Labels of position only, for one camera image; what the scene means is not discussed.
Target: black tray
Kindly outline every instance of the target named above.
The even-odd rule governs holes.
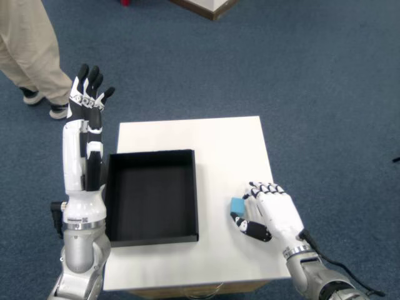
[[[198,241],[194,151],[111,154],[104,202],[114,247]]]

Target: person's leg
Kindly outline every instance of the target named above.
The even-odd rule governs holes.
[[[68,103],[71,80],[60,69],[56,35],[41,0],[1,0],[0,35],[10,56],[52,104]]]
[[[0,70],[6,75],[24,94],[23,101],[28,105],[35,105],[44,96],[26,76],[15,60],[8,53],[8,49],[0,36]]]

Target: black cable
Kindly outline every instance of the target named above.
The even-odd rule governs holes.
[[[332,259],[329,259],[328,257],[326,257],[323,253],[321,253],[321,251],[318,248],[317,243],[314,241],[314,239],[311,237],[309,231],[307,229],[303,229],[300,233],[299,233],[299,238],[306,240],[310,246],[321,256],[321,258],[323,258],[324,260],[326,260],[329,264],[334,264],[335,266],[339,266],[340,268],[344,269],[350,277],[352,277],[359,285],[361,285],[362,287],[364,287],[365,289],[368,290],[367,292],[367,296],[375,294],[379,297],[384,297],[386,294],[382,291],[377,291],[369,286],[367,286],[366,284],[364,284],[363,282],[361,282],[354,274],[353,272],[351,272],[349,270],[348,267],[346,267],[344,264],[342,264],[341,262],[337,262],[337,261],[333,261]]]

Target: metal robot arm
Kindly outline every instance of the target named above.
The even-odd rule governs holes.
[[[277,184],[250,182],[251,190],[243,196],[255,201],[267,231],[276,239],[296,290],[310,300],[368,300],[343,274],[328,269],[318,247],[304,230],[292,198]],[[240,228],[241,218],[234,218]],[[383,292],[375,291],[379,296]]]
[[[105,234],[106,207],[101,192],[103,160],[101,111],[113,92],[98,96],[103,81],[97,66],[82,65],[72,85],[62,132],[62,158],[67,203],[60,205],[66,230],[61,251],[62,273],[48,299],[96,299],[111,245]]]

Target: sneaker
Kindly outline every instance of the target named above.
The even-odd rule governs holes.
[[[44,98],[42,93],[39,91],[31,91],[30,89],[26,89],[25,87],[20,87],[19,89],[24,94],[23,101],[27,105],[36,105]]]
[[[64,105],[50,104],[50,116],[55,120],[61,120],[67,117],[68,103]]]

